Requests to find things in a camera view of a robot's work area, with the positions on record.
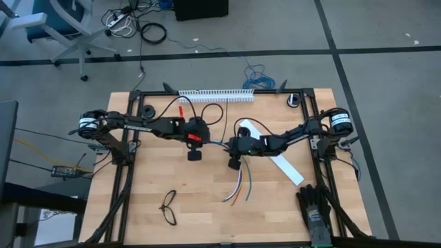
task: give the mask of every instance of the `power strip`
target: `power strip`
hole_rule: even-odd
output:
[[[113,26],[115,26],[116,24],[118,24],[122,19],[124,19],[128,14],[120,14],[118,16],[118,19],[115,21],[111,21],[107,26],[108,28],[112,28]]]

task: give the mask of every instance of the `white label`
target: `white label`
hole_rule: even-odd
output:
[[[93,121],[96,121],[96,119],[95,118],[81,118],[80,119],[80,128],[82,128],[83,126],[85,126],[86,124],[89,123],[88,125],[86,125],[86,127],[91,127],[91,128],[96,129],[98,127],[98,125],[95,123],[91,123]]]
[[[349,118],[347,114],[337,114],[336,116],[332,116],[332,120],[335,121],[338,118]]]
[[[335,126],[335,125],[340,124],[340,123],[350,123],[350,122],[351,122],[351,119],[349,119],[349,118],[341,118],[341,119],[338,119],[336,121],[333,121],[331,123],[331,125]]]
[[[151,128],[146,128],[146,127],[134,127],[134,126],[129,126],[129,125],[124,125],[125,129],[130,129],[130,130],[138,130],[138,131],[144,131],[144,132],[151,132],[152,129]]]

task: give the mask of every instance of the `white cable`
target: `white cable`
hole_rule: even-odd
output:
[[[113,17],[113,14],[111,14],[111,15],[105,20],[105,25],[106,25],[106,26],[109,26],[109,19],[110,19],[110,17]],[[127,37],[127,36],[129,36],[129,35],[132,33],[132,31],[133,31],[133,29],[130,27],[130,24],[132,24],[132,18],[130,18],[130,16],[128,16],[127,19],[125,20],[124,25],[122,25],[121,27],[119,27],[119,28],[117,28],[117,29],[114,29],[114,30],[109,29],[109,30],[110,30],[110,32],[112,33],[112,35],[113,35],[114,37],[118,37],[118,38],[121,38],[121,37]],[[127,34],[122,34],[122,35],[117,34],[118,32],[121,32],[121,31],[123,31],[124,29],[128,29],[129,32],[128,32]]]
[[[233,192],[222,201],[223,203],[228,201],[229,199],[233,198],[233,196],[239,191],[239,186],[240,186],[241,180],[242,180],[242,169],[239,168],[239,177],[237,179],[236,187],[234,188]]]

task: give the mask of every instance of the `wooden tabletop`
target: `wooden tabletop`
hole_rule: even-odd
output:
[[[319,110],[335,107],[330,89],[315,89]],[[287,95],[255,94],[251,103],[228,103],[227,131],[224,141],[233,136],[233,123],[240,117],[252,117],[266,124],[274,133],[283,133],[304,123],[301,108],[290,108]],[[144,104],[153,105],[161,113],[175,96],[149,96]],[[128,93],[112,93],[108,110],[125,113]],[[196,113],[201,113],[204,103],[195,103]],[[164,116],[178,116],[179,103],[175,102]],[[184,117],[192,116],[188,104],[183,104]],[[221,114],[216,107],[204,113],[207,122],[215,121]],[[222,139],[225,117],[211,125],[211,139]],[[256,128],[267,132],[259,125]],[[122,130],[112,131],[117,138]],[[204,145],[202,160],[190,162],[184,143],[166,141],[153,134],[140,133],[141,146],[136,153],[132,194],[130,196],[127,229],[124,244],[184,244],[220,242],[289,242],[309,240],[296,200],[299,187],[315,185],[314,169],[309,143],[303,140],[288,148],[283,156],[305,177],[297,187],[284,175],[270,158],[246,157],[252,175],[252,192],[245,201],[249,178],[245,176],[243,188],[234,206],[222,203],[236,186],[238,172],[228,168],[229,156],[222,147]],[[349,155],[337,151],[338,158],[351,162]],[[360,195],[353,168],[340,161],[332,167],[340,197],[340,204],[359,228],[370,234],[365,207]],[[116,166],[103,168],[93,179],[85,211],[80,241],[89,238],[106,215]],[[164,220],[158,208],[170,190],[178,193],[170,207],[177,226]],[[117,237],[120,214],[114,224]]]

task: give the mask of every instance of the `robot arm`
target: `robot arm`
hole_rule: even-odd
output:
[[[116,129],[150,132],[159,138],[184,142],[190,149],[188,159],[191,161],[201,159],[201,152],[196,151],[196,148],[210,141],[209,128],[200,117],[192,117],[186,123],[182,117],[148,119],[119,112],[93,110],[81,115],[79,128],[75,131],[82,138],[96,140],[109,149],[115,164],[131,163],[134,147],[130,148],[130,144],[120,142],[110,134],[110,131]]]
[[[322,120],[329,117],[329,130],[323,129]],[[320,141],[321,147],[318,149],[320,157],[330,153],[338,143],[340,138],[346,137],[353,132],[348,111],[342,108],[330,109],[318,116],[309,118],[305,124],[286,131],[284,134],[262,135],[257,138],[250,136],[250,131],[246,127],[238,129],[238,135],[231,137],[227,144],[227,152],[231,156],[229,167],[239,169],[240,156],[278,156],[287,148],[301,141],[304,138],[315,135],[323,135]]]

